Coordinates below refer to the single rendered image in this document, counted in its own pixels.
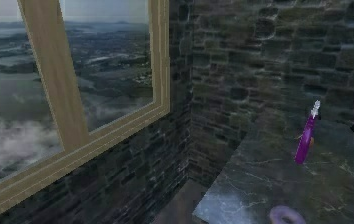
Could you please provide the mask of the dark marble countertop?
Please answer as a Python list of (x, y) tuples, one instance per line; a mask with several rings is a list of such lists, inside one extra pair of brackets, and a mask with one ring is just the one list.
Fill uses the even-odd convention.
[(193, 212), (200, 224), (270, 224), (283, 205), (306, 224), (354, 224), (354, 134), (347, 125), (315, 122), (314, 145), (294, 161), (304, 115), (263, 112)]

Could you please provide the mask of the purple spray bottle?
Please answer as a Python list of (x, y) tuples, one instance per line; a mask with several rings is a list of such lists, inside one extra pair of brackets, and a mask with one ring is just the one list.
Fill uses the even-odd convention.
[(310, 115), (307, 118), (301, 137), (299, 138), (299, 144), (296, 150), (294, 161), (297, 164), (303, 164), (312, 139), (315, 120), (319, 116), (319, 109), (321, 107), (321, 101), (316, 100), (313, 108), (310, 110)]

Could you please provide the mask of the wooden framed window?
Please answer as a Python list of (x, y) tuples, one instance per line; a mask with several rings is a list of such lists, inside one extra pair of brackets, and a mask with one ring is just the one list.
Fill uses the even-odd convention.
[(59, 0), (17, 0), (63, 151), (0, 181), (0, 215), (170, 112), (169, 0), (148, 0), (153, 102), (89, 131)]

